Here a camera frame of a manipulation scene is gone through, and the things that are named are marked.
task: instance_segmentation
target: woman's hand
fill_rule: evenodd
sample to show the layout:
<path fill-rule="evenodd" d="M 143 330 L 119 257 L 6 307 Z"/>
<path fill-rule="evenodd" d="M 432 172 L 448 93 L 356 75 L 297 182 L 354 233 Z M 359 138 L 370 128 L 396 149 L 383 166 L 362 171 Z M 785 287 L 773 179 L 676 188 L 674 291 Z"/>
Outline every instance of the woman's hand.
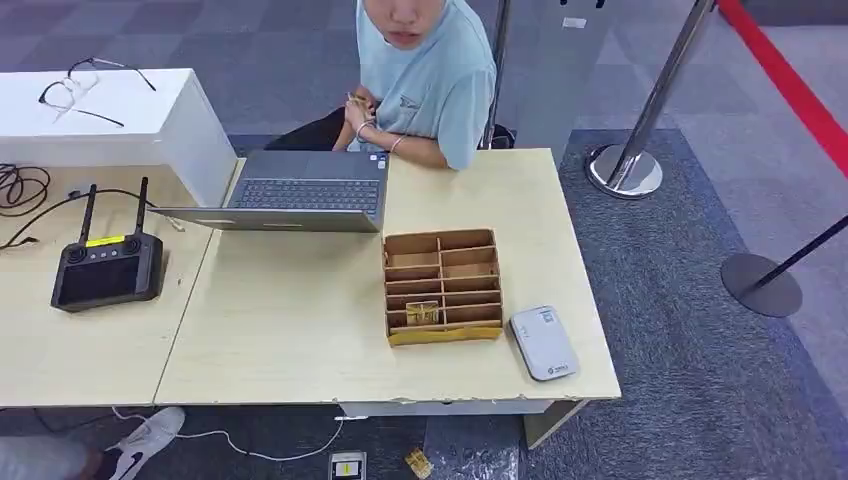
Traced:
<path fill-rule="evenodd" d="M 355 132 L 363 124 L 373 122 L 374 114 L 364 102 L 352 99 L 345 103 L 345 120 Z"/>

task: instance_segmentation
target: table leg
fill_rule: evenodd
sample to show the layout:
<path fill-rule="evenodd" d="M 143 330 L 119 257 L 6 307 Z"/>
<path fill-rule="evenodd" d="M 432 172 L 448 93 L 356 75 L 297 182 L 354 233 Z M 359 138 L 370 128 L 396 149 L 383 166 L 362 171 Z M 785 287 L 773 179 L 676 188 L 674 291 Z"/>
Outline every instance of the table leg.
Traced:
<path fill-rule="evenodd" d="M 524 436 L 527 448 L 533 450 L 550 437 L 569 418 L 574 416 L 589 400 L 558 400 L 544 413 L 524 415 Z"/>

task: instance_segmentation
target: white sneaker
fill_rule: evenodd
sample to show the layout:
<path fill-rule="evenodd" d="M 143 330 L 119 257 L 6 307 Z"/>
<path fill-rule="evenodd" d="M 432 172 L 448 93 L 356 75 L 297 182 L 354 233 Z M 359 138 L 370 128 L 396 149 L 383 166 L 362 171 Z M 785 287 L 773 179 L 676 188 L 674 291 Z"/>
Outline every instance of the white sneaker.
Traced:
<path fill-rule="evenodd" d="M 132 480 L 150 457 L 177 437 L 185 421 L 180 407 L 168 407 L 148 418 L 133 433 L 112 448 L 121 450 L 115 474 L 110 480 Z"/>

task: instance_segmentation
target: light wood tabletop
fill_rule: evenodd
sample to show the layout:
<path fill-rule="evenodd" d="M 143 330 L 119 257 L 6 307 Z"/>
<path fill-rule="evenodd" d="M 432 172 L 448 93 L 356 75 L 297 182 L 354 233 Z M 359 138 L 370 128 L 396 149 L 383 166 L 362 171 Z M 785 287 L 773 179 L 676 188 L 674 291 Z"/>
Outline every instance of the light wood tabletop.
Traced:
<path fill-rule="evenodd" d="M 386 205 L 384 235 L 493 229 L 505 317 L 553 305 L 580 372 L 533 380 L 508 333 L 391 348 L 380 235 L 215 232 L 156 403 L 620 396 L 549 150 L 479 152 L 461 173 L 392 159 Z"/>
<path fill-rule="evenodd" d="M 71 190 L 87 192 L 91 183 L 138 193 L 145 175 L 152 202 L 194 204 L 168 167 L 52 168 L 50 173 L 49 198 L 40 210 Z M 0 252 L 0 406 L 153 401 L 211 232 L 188 224 L 178 232 L 163 217 L 148 214 L 145 231 L 165 245 L 161 296 L 69 314 L 52 308 L 50 298 L 61 251 L 79 239 L 85 204 L 71 202 L 36 222 L 24 237 L 39 243 Z M 137 205 L 126 195 L 98 195 L 90 238 L 132 233 Z M 0 242 L 33 215 L 0 218 Z"/>

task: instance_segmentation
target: cardboard organizer box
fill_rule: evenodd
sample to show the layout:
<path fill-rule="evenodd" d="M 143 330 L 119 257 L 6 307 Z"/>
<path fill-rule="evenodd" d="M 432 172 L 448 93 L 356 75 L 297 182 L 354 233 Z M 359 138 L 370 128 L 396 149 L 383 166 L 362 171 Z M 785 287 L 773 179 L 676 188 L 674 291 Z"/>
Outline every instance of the cardboard organizer box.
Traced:
<path fill-rule="evenodd" d="M 491 230 L 391 235 L 383 242 L 392 346 L 495 339 L 503 304 Z"/>

